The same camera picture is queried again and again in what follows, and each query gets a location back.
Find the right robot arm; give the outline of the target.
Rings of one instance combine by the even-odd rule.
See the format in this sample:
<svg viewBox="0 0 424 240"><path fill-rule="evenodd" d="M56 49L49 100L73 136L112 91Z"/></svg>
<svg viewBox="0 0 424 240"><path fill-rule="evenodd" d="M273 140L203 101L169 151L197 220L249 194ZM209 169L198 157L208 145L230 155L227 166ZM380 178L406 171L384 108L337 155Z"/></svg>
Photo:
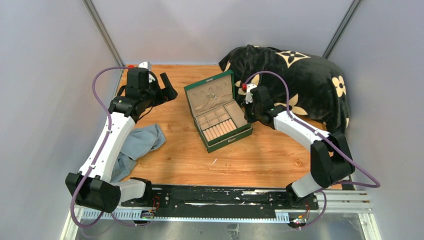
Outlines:
<svg viewBox="0 0 424 240"><path fill-rule="evenodd" d="M288 135L310 153L309 173L285 188L285 201L290 208L298 209L315 191L328 188L355 172L354 165L345 159L352 155L344 134L316 128L284 106L275 106L265 86L249 83L243 88L245 106L251 108L246 112L247 117Z"/></svg>

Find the silver necklace jewelry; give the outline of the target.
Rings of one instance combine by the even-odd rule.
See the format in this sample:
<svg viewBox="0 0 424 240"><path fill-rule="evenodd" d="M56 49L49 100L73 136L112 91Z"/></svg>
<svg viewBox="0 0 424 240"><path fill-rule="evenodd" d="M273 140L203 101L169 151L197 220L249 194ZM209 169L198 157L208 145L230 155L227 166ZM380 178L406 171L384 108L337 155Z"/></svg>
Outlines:
<svg viewBox="0 0 424 240"><path fill-rule="evenodd" d="M213 93L213 92L208 93L208 94L206 95L206 97L207 97L207 99L208 99L208 100L210 100L210 101L216 100L216 99L218 98L218 97L217 97L217 95L216 95L215 93Z"/></svg>

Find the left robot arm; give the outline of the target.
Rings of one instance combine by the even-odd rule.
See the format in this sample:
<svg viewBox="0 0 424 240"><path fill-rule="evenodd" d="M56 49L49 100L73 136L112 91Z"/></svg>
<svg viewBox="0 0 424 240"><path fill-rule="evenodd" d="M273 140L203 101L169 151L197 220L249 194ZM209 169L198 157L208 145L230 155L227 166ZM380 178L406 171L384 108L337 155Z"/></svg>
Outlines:
<svg viewBox="0 0 424 240"><path fill-rule="evenodd" d="M91 154L77 173L68 173L65 185L72 199L70 208L82 206L112 213L126 201L149 206L153 201L152 183L132 177L112 183L112 172L124 142L147 108L174 100L178 96L168 75L155 75L147 66L128 67L126 84L121 86L109 106L97 97L106 112L104 128Z"/></svg>

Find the green jewelry box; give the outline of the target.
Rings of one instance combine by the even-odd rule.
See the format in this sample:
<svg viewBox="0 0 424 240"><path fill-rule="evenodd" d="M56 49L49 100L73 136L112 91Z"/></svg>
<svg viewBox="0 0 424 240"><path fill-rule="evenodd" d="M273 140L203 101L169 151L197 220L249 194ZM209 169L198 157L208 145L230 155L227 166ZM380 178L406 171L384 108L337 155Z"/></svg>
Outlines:
<svg viewBox="0 0 424 240"><path fill-rule="evenodd" d="M208 153L253 133L252 125L236 101L233 71L224 71L183 89L194 126Z"/></svg>

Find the green jewelry tray insert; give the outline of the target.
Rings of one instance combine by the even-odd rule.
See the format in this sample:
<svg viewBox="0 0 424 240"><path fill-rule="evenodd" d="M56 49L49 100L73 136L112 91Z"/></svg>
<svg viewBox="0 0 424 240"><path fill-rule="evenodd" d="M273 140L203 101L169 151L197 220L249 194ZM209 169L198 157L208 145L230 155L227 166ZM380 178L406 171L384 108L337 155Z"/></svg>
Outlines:
<svg viewBox="0 0 424 240"><path fill-rule="evenodd" d="M248 125L243 110L234 100L200 113L195 120L208 144Z"/></svg>

